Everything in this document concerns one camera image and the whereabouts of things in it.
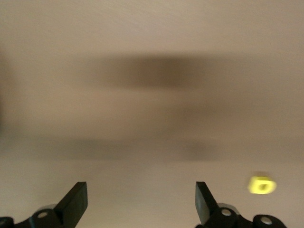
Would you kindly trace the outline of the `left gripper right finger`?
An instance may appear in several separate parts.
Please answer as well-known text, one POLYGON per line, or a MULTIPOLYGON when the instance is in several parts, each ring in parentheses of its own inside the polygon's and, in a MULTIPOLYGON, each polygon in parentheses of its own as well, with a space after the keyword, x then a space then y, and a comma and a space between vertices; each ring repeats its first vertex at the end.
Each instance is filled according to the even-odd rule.
POLYGON ((205 182, 196 182, 195 206, 199 228, 251 228, 252 222, 226 203, 217 203, 205 182))

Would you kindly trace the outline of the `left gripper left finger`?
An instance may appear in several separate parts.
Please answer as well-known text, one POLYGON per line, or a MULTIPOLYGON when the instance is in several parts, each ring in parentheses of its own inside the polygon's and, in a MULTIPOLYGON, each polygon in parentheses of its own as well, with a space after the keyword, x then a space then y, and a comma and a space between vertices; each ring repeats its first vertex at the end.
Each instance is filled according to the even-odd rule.
POLYGON ((52 209, 42 209, 30 219, 32 228, 74 228, 88 206, 87 183, 78 182, 52 209))

